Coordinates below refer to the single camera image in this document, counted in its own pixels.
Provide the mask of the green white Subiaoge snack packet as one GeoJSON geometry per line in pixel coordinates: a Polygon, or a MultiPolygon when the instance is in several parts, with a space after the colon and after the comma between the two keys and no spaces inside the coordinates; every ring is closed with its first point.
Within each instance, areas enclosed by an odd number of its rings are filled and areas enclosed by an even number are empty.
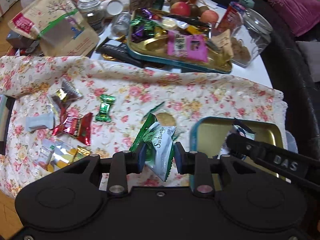
{"type": "Polygon", "coordinates": [[[148,147],[145,165],[162,181],[167,180],[171,170],[175,132],[176,126],[162,126],[153,114],[149,114],[129,148],[134,151],[141,142],[145,142],[148,147]]]}

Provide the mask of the blue white small packet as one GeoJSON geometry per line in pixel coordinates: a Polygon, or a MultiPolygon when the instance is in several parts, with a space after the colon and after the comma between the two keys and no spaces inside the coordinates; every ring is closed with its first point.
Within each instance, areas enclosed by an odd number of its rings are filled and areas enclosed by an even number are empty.
{"type": "Polygon", "coordinates": [[[226,140],[227,140],[227,137],[231,134],[237,134],[237,135],[240,135],[242,137],[246,137],[246,138],[249,138],[252,140],[255,139],[255,135],[256,135],[256,133],[254,131],[252,131],[247,125],[245,125],[240,120],[234,118],[232,127],[228,131],[228,133],[225,137],[225,141],[224,141],[223,145],[221,146],[219,156],[230,153],[230,149],[227,146],[226,140]]]}

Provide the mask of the green foil candy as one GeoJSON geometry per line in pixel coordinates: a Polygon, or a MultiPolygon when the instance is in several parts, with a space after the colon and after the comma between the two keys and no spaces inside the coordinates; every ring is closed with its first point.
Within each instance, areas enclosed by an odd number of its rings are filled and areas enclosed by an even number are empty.
{"type": "Polygon", "coordinates": [[[112,95],[101,94],[99,112],[95,116],[95,120],[99,122],[111,122],[110,108],[115,103],[116,97],[112,95]]]}

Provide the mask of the red foil snack packet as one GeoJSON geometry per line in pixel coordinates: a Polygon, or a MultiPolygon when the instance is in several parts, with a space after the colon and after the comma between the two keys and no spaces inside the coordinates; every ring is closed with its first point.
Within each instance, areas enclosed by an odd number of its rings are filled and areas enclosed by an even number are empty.
{"type": "Polygon", "coordinates": [[[83,117],[77,117],[65,113],[61,123],[53,129],[53,136],[65,133],[74,137],[86,146],[91,146],[91,122],[93,113],[87,113],[83,117]]]}

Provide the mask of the yellow white snack packet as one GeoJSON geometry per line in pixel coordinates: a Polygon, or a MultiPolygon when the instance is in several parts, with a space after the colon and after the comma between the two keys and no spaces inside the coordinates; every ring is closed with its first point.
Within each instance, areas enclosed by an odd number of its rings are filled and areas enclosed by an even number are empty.
{"type": "Polygon", "coordinates": [[[90,154],[91,151],[86,147],[73,147],[59,139],[43,139],[35,163],[48,172],[55,172],[90,154]]]}

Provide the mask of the brown jujube snack packet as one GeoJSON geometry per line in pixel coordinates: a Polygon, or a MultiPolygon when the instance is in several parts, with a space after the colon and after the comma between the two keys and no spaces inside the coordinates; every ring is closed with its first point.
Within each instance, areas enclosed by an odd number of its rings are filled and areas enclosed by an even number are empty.
{"type": "Polygon", "coordinates": [[[72,102],[83,97],[82,93],[65,77],[62,77],[59,82],[60,88],[53,94],[47,95],[49,103],[58,115],[63,114],[72,102]]]}

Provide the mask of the gold tray with snacks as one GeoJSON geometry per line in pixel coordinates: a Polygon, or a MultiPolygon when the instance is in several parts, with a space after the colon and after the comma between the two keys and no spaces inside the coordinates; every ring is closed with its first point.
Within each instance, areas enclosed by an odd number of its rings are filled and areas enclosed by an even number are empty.
{"type": "Polygon", "coordinates": [[[131,15],[127,47],[138,60],[229,74],[231,57],[213,44],[212,25],[152,8],[131,15]]]}

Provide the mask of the empty gold tin tray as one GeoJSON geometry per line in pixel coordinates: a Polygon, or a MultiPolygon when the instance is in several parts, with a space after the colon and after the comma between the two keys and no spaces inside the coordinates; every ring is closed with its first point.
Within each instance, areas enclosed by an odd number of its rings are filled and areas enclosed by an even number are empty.
{"type": "Polygon", "coordinates": [[[219,159],[220,155],[229,153],[226,138],[231,133],[283,148],[281,132],[275,124],[208,116],[199,120],[190,130],[190,150],[205,153],[211,159],[219,159]]]}

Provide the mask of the floral tablecloth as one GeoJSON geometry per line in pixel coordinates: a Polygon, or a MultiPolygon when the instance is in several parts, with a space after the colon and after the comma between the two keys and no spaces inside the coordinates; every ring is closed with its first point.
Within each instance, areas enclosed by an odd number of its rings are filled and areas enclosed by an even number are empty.
{"type": "Polygon", "coordinates": [[[48,111],[48,95],[59,88],[62,77],[82,93],[68,108],[73,116],[97,114],[103,94],[116,98],[111,122],[91,124],[91,149],[103,158],[128,149],[144,116],[159,104],[174,117],[184,147],[189,146],[192,126],[207,116],[271,122],[285,129],[283,93],[241,77],[155,72],[86,57],[4,56],[1,93],[15,98],[15,105],[1,156],[1,190],[11,198],[47,174],[36,159],[42,140],[52,139],[52,133],[48,129],[30,133],[25,120],[48,111]]]}

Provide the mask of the grey white wrapper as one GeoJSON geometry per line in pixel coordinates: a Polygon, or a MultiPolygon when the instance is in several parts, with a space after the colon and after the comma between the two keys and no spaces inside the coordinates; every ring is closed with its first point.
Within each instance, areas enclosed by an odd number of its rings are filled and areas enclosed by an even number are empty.
{"type": "Polygon", "coordinates": [[[26,117],[25,129],[27,132],[32,132],[37,129],[53,129],[54,128],[54,113],[49,112],[38,116],[26,117]]]}

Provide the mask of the pink snack packet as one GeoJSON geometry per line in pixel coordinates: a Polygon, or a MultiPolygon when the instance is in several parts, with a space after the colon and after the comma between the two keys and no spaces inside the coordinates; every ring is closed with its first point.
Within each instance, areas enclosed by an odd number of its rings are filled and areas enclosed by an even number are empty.
{"type": "Polygon", "coordinates": [[[168,32],[167,54],[184,59],[208,62],[208,49],[202,34],[183,35],[168,32]]]}

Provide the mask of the beige cracker packet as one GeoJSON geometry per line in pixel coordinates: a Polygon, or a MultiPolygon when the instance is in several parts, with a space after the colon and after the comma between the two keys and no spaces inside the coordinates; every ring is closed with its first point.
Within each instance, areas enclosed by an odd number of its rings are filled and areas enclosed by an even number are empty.
{"type": "Polygon", "coordinates": [[[233,58],[234,53],[231,43],[231,32],[229,29],[224,32],[220,32],[214,28],[212,30],[211,41],[218,48],[226,61],[233,58]]]}

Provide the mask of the magenta cushion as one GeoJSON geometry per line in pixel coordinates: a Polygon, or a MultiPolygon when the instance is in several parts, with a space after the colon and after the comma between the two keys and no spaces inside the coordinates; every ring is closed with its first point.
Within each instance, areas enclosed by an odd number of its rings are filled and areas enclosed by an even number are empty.
{"type": "Polygon", "coordinates": [[[317,0],[268,0],[270,6],[289,26],[295,37],[302,36],[319,23],[317,0]]]}

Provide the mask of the kraft paper zip bag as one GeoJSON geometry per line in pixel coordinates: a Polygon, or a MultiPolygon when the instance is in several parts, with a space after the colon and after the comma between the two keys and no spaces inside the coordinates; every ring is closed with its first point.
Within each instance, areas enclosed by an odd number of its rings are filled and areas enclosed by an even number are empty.
{"type": "Polygon", "coordinates": [[[45,56],[86,56],[99,41],[71,0],[35,0],[8,26],[26,38],[39,40],[45,56]]]}

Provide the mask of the small glass spice jar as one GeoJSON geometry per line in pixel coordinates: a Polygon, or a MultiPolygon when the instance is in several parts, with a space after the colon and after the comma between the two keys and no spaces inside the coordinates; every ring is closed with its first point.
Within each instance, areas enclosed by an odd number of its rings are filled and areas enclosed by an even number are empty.
{"type": "Polygon", "coordinates": [[[100,35],[104,31],[104,9],[101,0],[78,0],[77,7],[91,28],[100,35]]]}

